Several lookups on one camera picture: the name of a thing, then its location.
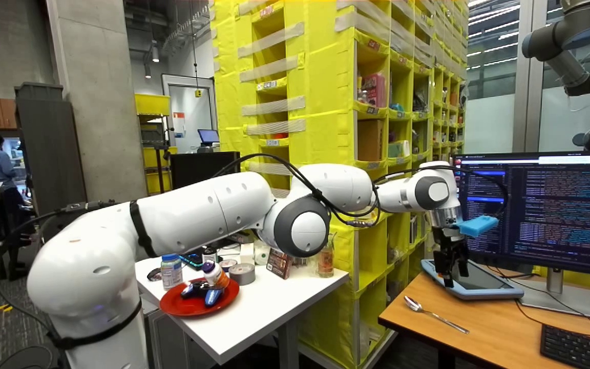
computer monitor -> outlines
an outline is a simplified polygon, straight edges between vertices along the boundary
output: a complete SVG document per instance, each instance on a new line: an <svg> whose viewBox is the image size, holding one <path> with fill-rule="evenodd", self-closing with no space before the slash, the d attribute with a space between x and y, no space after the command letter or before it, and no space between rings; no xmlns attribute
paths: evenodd
<svg viewBox="0 0 590 369"><path fill-rule="evenodd" d="M462 215L497 210L500 230L468 240L477 255L547 267L522 282L522 304L590 316L590 290L562 270L590 274L590 154L462 154L452 157Z"/></svg>
<svg viewBox="0 0 590 369"><path fill-rule="evenodd" d="M170 155L171 188L206 180L224 168L238 172L240 163L234 163L238 157L240 151L174 154Z"/></svg>
<svg viewBox="0 0 590 369"><path fill-rule="evenodd" d="M218 142L214 129L196 129L196 133L202 146L214 146Z"/></svg>

floor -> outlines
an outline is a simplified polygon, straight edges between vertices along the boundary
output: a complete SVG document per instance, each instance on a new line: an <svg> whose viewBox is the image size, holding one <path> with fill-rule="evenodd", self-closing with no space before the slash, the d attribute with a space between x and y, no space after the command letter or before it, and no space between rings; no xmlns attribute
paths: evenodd
<svg viewBox="0 0 590 369"><path fill-rule="evenodd" d="M21 261L30 265L36 246L23 247ZM26 281L0 281L0 307L4 304L1 296L15 300L18 307L26 309L30 316L41 316L26 296ZM0 369L21 367L21 357L42 357L56 362L57 353L50 348L42 325L26 316L21 309L0 309ZM170 327L160 330L160 343L174 343L170 334L181 334L179 327L170 332ZM174 345L163 345L160 357L174 357L179 350ZM303 369L320 369L320 365L311 362L309 359L300 357ZM161 360L160 369L181 367L174 360ZM224 365L224 369L249 369L249 367L278 367L278 353L275 345L256 345L254 348L245 350L231 362ZM415 343L407 335L397 335L380 360L374 365L377 369L432 369L437 367L437 350L428 345ZM459 369L472 369L475 365L456 360Z"/></svg>

box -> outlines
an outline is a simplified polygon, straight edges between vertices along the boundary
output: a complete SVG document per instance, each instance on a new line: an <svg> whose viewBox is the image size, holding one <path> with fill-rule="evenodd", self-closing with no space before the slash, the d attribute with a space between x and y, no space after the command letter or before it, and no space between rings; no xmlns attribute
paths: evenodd
<svg viewBox="0 0 590 369"><path fill-rule="evenodd" d="M359 159L380 159L382 121L359 121Z"/></svg>

person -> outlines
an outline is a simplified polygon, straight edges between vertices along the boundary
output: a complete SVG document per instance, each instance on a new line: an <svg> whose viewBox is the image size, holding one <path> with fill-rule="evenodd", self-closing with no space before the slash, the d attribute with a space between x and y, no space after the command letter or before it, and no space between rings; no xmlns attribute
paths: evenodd
<svg viewBox="0 0 590 369"><path fill-rule="evenodd" d="M24 201L15 184L16 170L1 146L4 137L0 135L0 242L26 219L26 212L23 210ZM28 243L23 235L7 242L7 279L24 274L23 265L18 263L18 246L23 243Z"/></svg>

monitor screen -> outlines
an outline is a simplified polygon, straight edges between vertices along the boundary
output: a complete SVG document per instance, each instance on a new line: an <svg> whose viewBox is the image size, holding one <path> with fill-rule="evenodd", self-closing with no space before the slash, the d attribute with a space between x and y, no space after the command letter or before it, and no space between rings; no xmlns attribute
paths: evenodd
<svg viewBox="0 0 590 369"><path fill-rule="evenodd" d="M218 142L214 129L196 129L196 131L202 146L212 146Z"/></svg>
<svg viewBox="0 0 590 369"><path fill-rule="evenodd" d="M222 168L235 162L240 151L206 151L206 154L176 154L170 155L171 188L189 187L218 174Z"/></svg>
<svg viewBox="0 0 590 369"><path fill-rule="evenodd" d="M470 251L590 273L590 154L465 154L455 172L465 219L500 218Z"/></svg>

